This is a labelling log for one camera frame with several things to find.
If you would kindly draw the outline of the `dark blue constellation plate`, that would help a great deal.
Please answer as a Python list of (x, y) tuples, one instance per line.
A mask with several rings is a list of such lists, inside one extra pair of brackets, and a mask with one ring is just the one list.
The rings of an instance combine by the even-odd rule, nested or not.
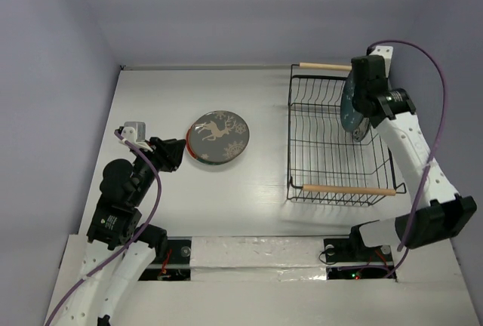
[(351, 71), (343, 86), (342, 96), (340, 99), (340, 122), (346, 132), (353, 133), (362, 123), (364, 116), (357, 112), (352, 105), (352, 99), (355, 92), (355, 82), (353, 71)]

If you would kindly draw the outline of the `dark reindeer snowflake plate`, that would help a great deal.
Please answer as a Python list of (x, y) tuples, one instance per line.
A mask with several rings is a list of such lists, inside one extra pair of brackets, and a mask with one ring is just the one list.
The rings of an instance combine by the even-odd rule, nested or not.
[(189, 142), (201, 163), (222, 165), (234, 160), (250, 140), (247, 122), (238, 114), (218, 110), (204, 114), (191, 126)]

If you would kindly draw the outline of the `blue white floral plate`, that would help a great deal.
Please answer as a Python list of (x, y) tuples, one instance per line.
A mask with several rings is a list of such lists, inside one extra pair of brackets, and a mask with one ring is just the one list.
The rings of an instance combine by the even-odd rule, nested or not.
[(368, 118), (364, 118), (359, 126), (352, 132), (352, 140), (355, 143), (360, 143), (368, 134), (371, 128), (371, 123)]

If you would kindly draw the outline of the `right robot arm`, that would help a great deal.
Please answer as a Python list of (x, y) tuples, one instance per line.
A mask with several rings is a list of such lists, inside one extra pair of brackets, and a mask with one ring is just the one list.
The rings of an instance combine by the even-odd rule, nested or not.
[(408, 93), (389, 89), (383, 57), (354, 57), (351, 64), (352, 105), (389, 147), (416, 209), (352, 227), (349, 254), (363, 260), (382, 245), (412, 250), (456, 237), (476, 212), (475, 200), (463, 197), (444, 175), (420, 130)]

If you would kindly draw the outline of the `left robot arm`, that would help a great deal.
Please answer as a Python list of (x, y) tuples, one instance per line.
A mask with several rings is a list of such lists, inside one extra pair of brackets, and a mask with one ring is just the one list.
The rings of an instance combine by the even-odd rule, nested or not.
[(54, 307), (47, 325), (114, 325), (146, 267), (170, 256), (166, 230), (142, 220), (138, 208), (150, 186), (160, 184), (161, 172), (179, 168), (186, 141), (115, 135), (135, 159), (117, 158), (103, 169), (78, 281)]

